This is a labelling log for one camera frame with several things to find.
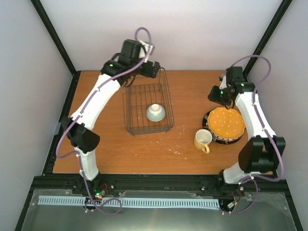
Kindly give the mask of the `grey wire dish rack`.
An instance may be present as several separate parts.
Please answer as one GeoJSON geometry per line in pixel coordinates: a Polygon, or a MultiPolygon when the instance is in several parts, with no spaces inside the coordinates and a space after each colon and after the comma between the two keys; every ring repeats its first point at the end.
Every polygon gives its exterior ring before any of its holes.
{"type": "Polygon", "coordinates": [[[133,77],[123,87],[123,110],[125,129],[131,135],[168,132],[174,126],[172,101],[166,69],[161,67],[156,78],[133,77]],[[166,115],[161,121],[153,122],[146,116],[148,107],[162,106],[166,115]]]}

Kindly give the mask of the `light green ceramic bowl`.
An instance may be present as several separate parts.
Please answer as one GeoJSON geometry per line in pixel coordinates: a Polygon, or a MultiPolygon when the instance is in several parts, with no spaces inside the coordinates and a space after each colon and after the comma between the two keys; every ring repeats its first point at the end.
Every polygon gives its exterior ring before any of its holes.
{"type": "Polygon", "coordinates": [[[151,104],[146,111],[146,117],[152,122],[159,122],[163,120],[166,116],[166,111],[164,107],[160,104],[151,104]]]}

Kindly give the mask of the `yellow ceramic mug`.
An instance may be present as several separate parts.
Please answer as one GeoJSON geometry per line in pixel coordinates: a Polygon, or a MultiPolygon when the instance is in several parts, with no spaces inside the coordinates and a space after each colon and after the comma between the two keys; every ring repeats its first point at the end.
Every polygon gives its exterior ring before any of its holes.
{"type": "Polygon", "coordinates": [[[202,150],[205,154],[210,153],[209,144],[212,142],[212,134],[206,129],[200,129],[194,137],[194,146],[198,150],[202,150]]]}

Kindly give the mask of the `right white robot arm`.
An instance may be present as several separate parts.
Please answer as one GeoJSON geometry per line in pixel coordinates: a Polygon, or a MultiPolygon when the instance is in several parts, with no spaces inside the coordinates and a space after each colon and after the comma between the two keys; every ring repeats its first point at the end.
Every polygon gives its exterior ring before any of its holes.
{"type": "Polygon", "coordinates": [[[279,181],[279,176],[265,174],[282,167],[286,142],[268,124],[254,83],[245,81],[240,66],[227,68],[219,79],[220,86],[213,86],[208,99],[220,106],[206,114],[204,128],[221,144],[232,144],[244,133],[248,135],[238,161],[220,172],[220,184],[242,184],[255,177],[279,181]]]}

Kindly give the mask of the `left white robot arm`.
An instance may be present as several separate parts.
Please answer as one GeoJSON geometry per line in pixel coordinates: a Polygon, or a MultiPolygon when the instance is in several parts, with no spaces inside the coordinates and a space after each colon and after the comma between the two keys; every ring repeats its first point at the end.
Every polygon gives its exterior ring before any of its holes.
{"type": "Polygon", "coordinates": [[[70,117],[61,120],[64,136],[70,140],[78,157],[79,173],[85,179],[83,188],[88,193],[96,193],[100,188],[100,181],[96,179],[99,170],[95,156],[100,136],[92,131],[96,120],[112,96],[132,76],[156,77],[160,64],[148,60],[153,51],[151,42],[125,40],[121,52],[104,64],[81,106],[70,117]]]}

